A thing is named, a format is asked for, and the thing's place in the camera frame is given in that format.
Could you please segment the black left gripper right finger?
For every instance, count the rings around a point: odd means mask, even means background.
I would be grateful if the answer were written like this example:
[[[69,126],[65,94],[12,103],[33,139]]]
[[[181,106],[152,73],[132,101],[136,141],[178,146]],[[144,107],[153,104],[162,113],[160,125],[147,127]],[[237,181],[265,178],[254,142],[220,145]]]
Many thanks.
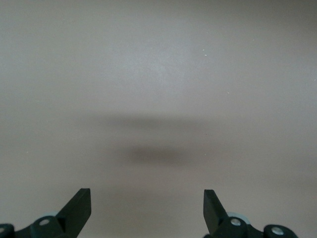
[[[208,234],[207,238],[295,238],[289,228],[270,224],[262,231],[255,229],[250,221],[237,213],[228,213],[212,189],[204,190],[203,215]]]

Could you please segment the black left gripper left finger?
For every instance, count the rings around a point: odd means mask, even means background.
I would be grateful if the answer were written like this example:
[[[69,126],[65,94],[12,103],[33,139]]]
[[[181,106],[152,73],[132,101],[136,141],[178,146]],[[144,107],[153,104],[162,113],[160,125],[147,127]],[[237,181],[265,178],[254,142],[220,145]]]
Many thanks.
[[[2,238],[76,238],[91,215],[91,190],[81,188],[54,216],[44,216],[29,226],[15,230],[12,224],[0,225]]]

